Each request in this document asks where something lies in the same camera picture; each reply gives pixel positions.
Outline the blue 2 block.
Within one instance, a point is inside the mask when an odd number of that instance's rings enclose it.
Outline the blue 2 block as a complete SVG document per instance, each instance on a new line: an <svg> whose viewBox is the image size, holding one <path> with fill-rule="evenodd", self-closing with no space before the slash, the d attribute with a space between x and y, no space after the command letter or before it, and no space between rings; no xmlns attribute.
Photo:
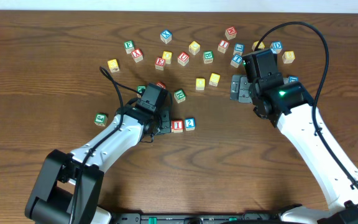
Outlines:
<svg viewBox="0 0 358 224"><path fill-rule="evenodd" d="M187 118L185 119L185 129L187 131L194 130L196 127L195 119L194 118Z"/></svg>

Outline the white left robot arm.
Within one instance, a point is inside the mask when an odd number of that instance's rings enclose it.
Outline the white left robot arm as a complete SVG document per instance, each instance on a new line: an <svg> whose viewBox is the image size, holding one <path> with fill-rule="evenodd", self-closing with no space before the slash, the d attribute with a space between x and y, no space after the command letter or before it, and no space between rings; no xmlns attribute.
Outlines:
<svg viewBox="0 0 358 224"><path fill-rule="evenodd" d="M126 105L124 114L84 146L66 154L53 150L44 160L24 214L36 223L110 223L98 206L104 174L149 134L171 131L170 109L156 112Z"/></svg>

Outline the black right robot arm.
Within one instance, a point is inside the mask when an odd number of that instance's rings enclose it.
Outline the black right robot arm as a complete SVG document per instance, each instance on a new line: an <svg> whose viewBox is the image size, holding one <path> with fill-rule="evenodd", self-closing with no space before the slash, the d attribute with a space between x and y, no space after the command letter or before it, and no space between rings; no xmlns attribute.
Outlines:
<svg viewBox="0 0 358 224"><path fill-rule="evenodd" d="M281 76L250 82L245 75L233 75L230 98L267 106L261 118L269 119L294 145L328 205L326 211L290 205L271 214L267 222L358 223L358 168L330 133L300 82L286 82Z"/></svg>

